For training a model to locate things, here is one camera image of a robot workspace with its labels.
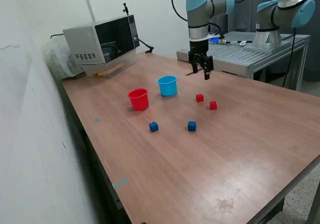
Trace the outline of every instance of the blue cube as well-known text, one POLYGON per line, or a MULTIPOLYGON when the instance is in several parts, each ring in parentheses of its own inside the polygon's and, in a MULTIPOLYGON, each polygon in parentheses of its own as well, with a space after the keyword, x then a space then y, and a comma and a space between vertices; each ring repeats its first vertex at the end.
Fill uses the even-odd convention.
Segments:
POLYGON ((197 129, 197 124, 196 124, 196 122, 190 121, 190 122, 188 123, 188 131, 189 131, 189 132, 195 132, 196 129, 197 129))
POLYGON ((150 131, 155 132, 159 130, 158 124, 156 122, 149 123, 150 131))

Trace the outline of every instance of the robotic arm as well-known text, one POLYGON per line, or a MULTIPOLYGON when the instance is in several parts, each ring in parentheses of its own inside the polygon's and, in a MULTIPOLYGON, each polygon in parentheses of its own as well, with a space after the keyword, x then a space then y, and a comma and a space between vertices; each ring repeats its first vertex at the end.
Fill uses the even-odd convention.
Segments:
POLYGON ((214 69, 212 56, 207 56, 210 35, 208 23, 211 18, 226 15, 234 9, 235 0, 186 0, 186 11, 190 37, 189 63, 193 73, 198 72, 198 65, 204 70, 205 80, 210 78, 214 69))
POLYGON ((250 50, 265 52, 285 45, 280 27, 298 28, 306 25, 316 8, 314 0, 272 0, 257 7, 255 38, 250 50))
MULTIPOLYGON (((231 13, 235 0, 186 1, 190 39, 189 63, 192 65, 193 73, 198 72, 198 65, 200 65, 207 80, 214 69, 212 56, 207 56, 208 39, 212 37, 208 30, 208 23, 212 17, 231 13)), ((314 0, 272 0, 259 4, 253 48, 263 52, 264 49, 281 47, 280 26, 306 25, 313 16, 315 6, 314 0)))

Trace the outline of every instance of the plastic bag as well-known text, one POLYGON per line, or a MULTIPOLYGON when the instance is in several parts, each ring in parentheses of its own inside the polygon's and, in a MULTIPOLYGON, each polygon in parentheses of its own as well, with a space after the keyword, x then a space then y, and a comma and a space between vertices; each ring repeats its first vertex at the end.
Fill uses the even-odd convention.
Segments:
POLYGON ((80 65, 75 64, 64 35, 52 37, 41 51, 55 79, 72 78, 84 72, 80 65))

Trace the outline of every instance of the metal grating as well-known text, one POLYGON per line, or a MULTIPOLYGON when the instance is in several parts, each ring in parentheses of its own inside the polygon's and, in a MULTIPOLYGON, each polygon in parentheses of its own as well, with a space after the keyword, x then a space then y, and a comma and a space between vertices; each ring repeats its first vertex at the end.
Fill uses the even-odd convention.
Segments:
MULTIPOLYGON (((225 34, 225 40, 228 41, 239 41, 239 40, 254 40, 255 33, 247 32, 230 32, 225 34)), ((243 49, 244 46, 240 45, 216 45, 210 44, 208 55, 212 55, 215 60, 220 60, 227 63, 234 63, 243 66, 250 66, 264 59, 271 57, 271 54, 260 53, 255 51, 246 51, 243 49)))
POLYGON ((95 53, 76 54, 75 57, 81 60, 91 60, 96 58, 96 54, 95 53))

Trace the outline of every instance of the white wall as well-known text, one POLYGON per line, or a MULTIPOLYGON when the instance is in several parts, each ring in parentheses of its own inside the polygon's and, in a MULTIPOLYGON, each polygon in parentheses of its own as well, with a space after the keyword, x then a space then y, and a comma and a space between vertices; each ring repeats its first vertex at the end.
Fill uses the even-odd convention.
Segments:
POLYGON ((14 0, 0 19, 0 223, 100 223, 81 139, 14 0))
MULTIPOLYGON (((64 28, 88 23, 91 16, 86 0, 17 0, 35 35, 43 45, 51 34, 64 28)), ((121 16, 126 2, 135 15, 139 37, 155 47, 160 55, 176 57, 176 51, 189 49, 187 23, 176 16, 171 0, 90 0, 96 20, 121 16)), ((187 17, 186 0, 174 0, 178 12, 187 17)))

